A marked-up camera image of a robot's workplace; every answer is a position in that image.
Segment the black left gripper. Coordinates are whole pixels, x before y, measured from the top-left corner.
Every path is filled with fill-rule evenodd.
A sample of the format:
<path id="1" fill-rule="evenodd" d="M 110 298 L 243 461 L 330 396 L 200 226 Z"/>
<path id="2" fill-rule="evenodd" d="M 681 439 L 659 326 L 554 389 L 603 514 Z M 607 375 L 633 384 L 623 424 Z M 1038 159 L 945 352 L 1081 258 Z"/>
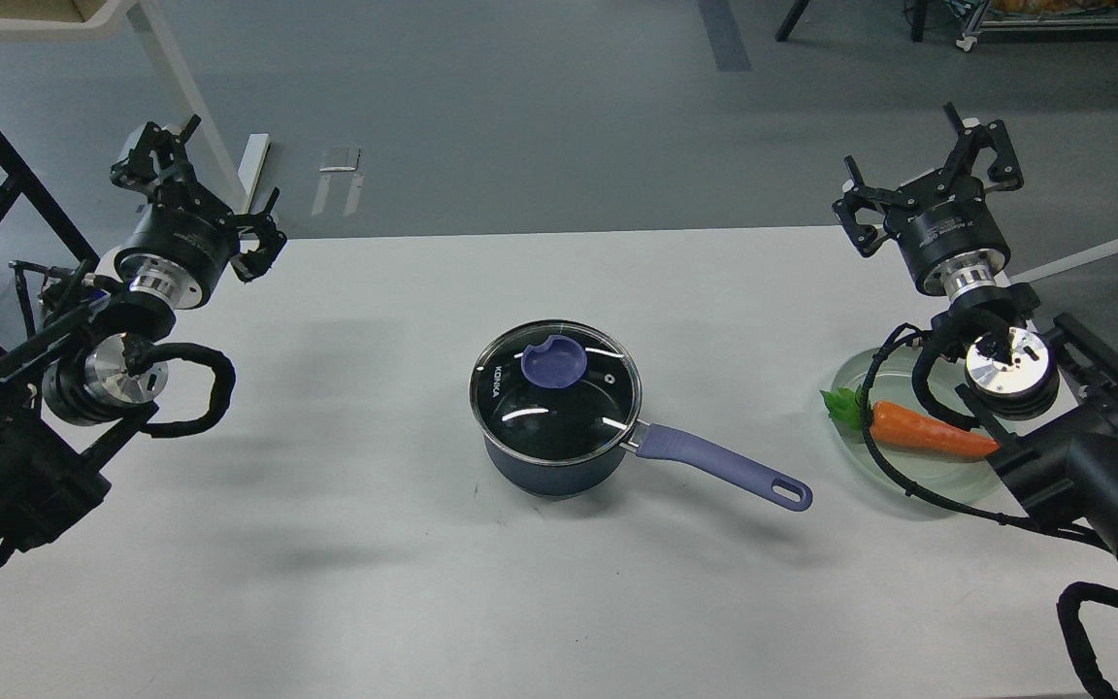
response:
<path id="1" fill-rule="evenodd" d="M 115 254 L 116 273 L 138 290 L 144 289 L 146 276 L 164 276 L 164 295 L 176 310 L 209 304 L 229 265 L 241 283 L 262 278 L 288 242 L 274 217 L 280 187 L 258 212 L 226 208 L 225 230 L 196 216 L 203 187 L 186 147 L 200 123 L 192 115 L 176 133 L 146 122 L 127 136 L 111 166 L 111 185 L 146 199 L 136 230 Z"/>

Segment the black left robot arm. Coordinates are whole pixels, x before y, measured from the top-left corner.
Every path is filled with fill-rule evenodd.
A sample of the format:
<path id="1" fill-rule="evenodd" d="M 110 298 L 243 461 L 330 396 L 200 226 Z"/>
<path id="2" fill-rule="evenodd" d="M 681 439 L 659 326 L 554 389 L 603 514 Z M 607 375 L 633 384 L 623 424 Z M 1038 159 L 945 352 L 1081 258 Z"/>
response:
<path id="1" fill-rule="evenodd" d="M 172 342 L 176 315 L 208 304 L 226 271 L 262 278 L 283 249 L 274 208 L 236 212 L 199 182 L 181 131 L 146 122 L 112 166 L 113 185 L 144 195 L 138 229 L 113 257 L 46 267 L 41 319 L 0 355 L 0 568 L 53 544 L 103 503 L 102 470 L 138 435 L 209 432 L 237 380 L 220 350 Z"/>

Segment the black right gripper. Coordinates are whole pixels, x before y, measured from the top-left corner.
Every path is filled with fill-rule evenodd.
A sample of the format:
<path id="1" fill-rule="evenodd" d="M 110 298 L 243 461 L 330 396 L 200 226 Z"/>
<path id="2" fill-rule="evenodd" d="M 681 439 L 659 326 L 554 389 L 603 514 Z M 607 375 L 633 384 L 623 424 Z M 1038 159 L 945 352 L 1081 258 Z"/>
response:
<path id="1" fill-rule="evenodd" d="M 847 181 L 833 204 L 839 224 L 861 256 L 874 256 L 887 240 L 896 242 L 915 290 L 928 296 L 944 295 L 941 266 L 953 259 L 984 261 L 993 276 L 1005 267 L 1010 248 L 986 199 L 1024 186 L 1015 147 L 1001 119 L 969 122 L 950 102 L 942 111 L 957 142 L 928 185 L 931 207 L 919 209 L 928 172 L 897 187 L 870 186 L 853 155 L 843 159 Z"/>

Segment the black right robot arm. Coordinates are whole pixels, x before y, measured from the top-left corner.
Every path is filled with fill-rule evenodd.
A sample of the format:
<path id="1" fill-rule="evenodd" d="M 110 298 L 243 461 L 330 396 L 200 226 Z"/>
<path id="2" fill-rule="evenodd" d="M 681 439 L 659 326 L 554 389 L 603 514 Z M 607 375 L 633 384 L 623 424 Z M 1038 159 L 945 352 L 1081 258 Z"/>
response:
<path id="1" fill-rule="evenodd" d="M 877 187 L 847 155 L 850 177 L 833 211 L 864 257 L 896 242 L 915 290 L 946 297 L 948 310 L 927 330 L 898 325 L 861 382 L 822 402 L 904 495 L 1095 546 L 1118 563 L 1118 352 L 1068 314 L 1043 333 L 1029 325 L 1036 292 L 999 283 L 1010 248 L 986 204 L 993 191 L 1022 186 L 1007 127 L 942 108 L 957 142 L 940 167 Z M 1022 514 L 937 494 L 889 463 L 885 444 L 986 461 Z M 1118 589 L 1076 582 L 1057 602 L 1076 677 L 1093 698 L 1114 698 L 1081 620 L 1086 603 L 1118 608 Z"/>

